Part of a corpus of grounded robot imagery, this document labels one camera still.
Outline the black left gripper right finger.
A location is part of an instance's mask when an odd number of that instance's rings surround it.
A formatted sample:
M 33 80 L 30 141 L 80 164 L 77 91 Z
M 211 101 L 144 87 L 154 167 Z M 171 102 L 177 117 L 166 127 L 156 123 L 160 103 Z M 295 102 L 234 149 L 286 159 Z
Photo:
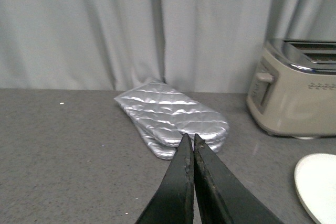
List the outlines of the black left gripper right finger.
M 202 223 L 283 223 L 198 134 L 194 136 L 194 182 Z

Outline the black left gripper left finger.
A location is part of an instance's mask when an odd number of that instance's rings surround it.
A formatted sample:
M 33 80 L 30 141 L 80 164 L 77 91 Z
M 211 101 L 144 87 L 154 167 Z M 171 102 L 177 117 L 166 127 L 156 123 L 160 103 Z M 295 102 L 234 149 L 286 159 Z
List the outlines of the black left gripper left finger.
M 193 223 L 194 153 L 184 134 L 173 159 L 150 202 L 136 223 Z

